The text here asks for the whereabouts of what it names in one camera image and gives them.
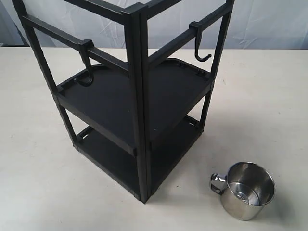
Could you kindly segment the black hook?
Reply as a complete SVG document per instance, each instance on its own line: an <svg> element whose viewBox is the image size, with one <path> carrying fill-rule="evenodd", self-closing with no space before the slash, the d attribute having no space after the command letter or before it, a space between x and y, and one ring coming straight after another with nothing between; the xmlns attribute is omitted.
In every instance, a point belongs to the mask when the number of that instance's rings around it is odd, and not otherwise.
<svg viewBox="0 0 308 231"><path fill-rule="evenodd" d="M199 62L206 62L209 58L212 57L211 54L208 54L207 56L205 56L204 58L201 58L199 56L199 48L200 48L200 44L201 44L201 40L202 40L202 34L203 34L203 29L202 29L202 24L199 22L191 22L189 28L192 28L195 30L195 58L197 61Z"/></svg>
<svg viewBox="0 0 308 231"><path fill-rule="evenodd" d="M91 39L87 38L79 42L77 45L78 45L79 55L85 66L85 70L82 75L75 77L74 81L83 87L89 87L94 82L94 75L89 56L87 55L87 50L93 48L94 44Z"/></svg>

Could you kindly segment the stainless steel mug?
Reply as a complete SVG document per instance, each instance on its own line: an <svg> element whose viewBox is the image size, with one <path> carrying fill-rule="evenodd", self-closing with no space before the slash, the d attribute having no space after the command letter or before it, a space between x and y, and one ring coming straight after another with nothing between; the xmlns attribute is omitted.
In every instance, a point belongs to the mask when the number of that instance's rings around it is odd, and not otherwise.
<svg viewBox="0 0 308 231"><path fill-rule="evenodd" d="M226 175L213 173L210 187L220 196L225 211L232 217L248 221L257 216L275 195L272 176L252 162L233 164Z"/></svg>

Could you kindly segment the white backdrop cloth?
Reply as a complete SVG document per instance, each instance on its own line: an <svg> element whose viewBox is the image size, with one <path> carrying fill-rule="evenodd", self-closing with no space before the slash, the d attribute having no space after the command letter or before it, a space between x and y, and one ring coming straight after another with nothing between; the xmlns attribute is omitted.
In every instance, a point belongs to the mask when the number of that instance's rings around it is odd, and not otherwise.
<svg viewBox="0 0 308 231"><path fill-rule="evenodd" d="M26 0L26 11L99 48L123 48L121 24L62 0ZM220 0L183 0L148 21L149 48L158 49L222 5ZM308 3L305 0L237 0L226 49L306 49Z"/></svg>

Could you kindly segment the black two-tier shelf rack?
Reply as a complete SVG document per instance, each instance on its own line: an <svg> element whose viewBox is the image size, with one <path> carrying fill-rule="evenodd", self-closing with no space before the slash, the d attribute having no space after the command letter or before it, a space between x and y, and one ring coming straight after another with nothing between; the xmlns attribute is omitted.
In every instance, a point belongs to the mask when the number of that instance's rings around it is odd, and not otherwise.
<svg viewBox="0 0 308 231"><path fill-rule="evenodd" d="M73 146L117 183L146 203L204 131L234 1L198 21L203 34L196 60L195 30L188 28L153 54L148 21L174 0L137 2L126 8L103 0L72 5L123 25L127 60L95 46L87 50L94 82L54 82L36 31L78 51L78 39L30 15L13 1Z"/></svg>

